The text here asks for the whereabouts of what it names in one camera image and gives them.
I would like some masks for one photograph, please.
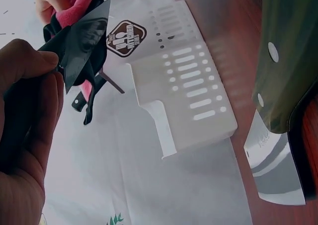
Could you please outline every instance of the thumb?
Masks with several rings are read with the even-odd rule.
[[[21,78],[31,78],[53,70],[59,57],[38,52],[24,40],[13,40],[0,50],[0,95]]]
[[[71,7],[70,0],[47,0],[47,2],[57,11],[67,10]]]

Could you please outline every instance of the pink cloth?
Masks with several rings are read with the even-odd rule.
[[[75,22],[80,20],[84,16],[91,1],[92,0],[70,0],[72,5],[71,8],[56,13],[56,19],[60,23],[61,27],[65,28],[66,26],[73,25]],[[86,80],[79,87],[85,100],[88,102],[92,85],[89,81]]]

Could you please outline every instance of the brown logo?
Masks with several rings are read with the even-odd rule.
[[[107,48],[125,58],[134,52],[146,36],[147,31],[144,27],[124,20],[107,36]]]

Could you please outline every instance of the green knife handle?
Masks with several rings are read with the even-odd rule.
[[[262,14],[252,99],[267,129],[281,134],[318,77],[318,0],[263,0]]]
[[[64,52],[64,40],[70,27],[65,28],[39,51]],[[0,171],[9,173],[23,149],[23,141],[35,120],[38,90],[43,76],[21,79],[4,94],[4,128],[0,141]]]

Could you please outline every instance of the cleaver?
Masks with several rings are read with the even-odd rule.
[[[65,27],[39,51],[59,56],[56,71],[62,72],[66,92],[75,83],[108,24],[110,0],[86,14],[72,26]],[[37,88],[43,76],[21,79],[4,94],[4,128],[0,141],[0,171],[10,173],[23,149],[23,141],[36,115]]]
[[[304,205],[316,196],[301,129],[318,92],[318,0],[263,0],[262,14],[244,150],[261,199]]]

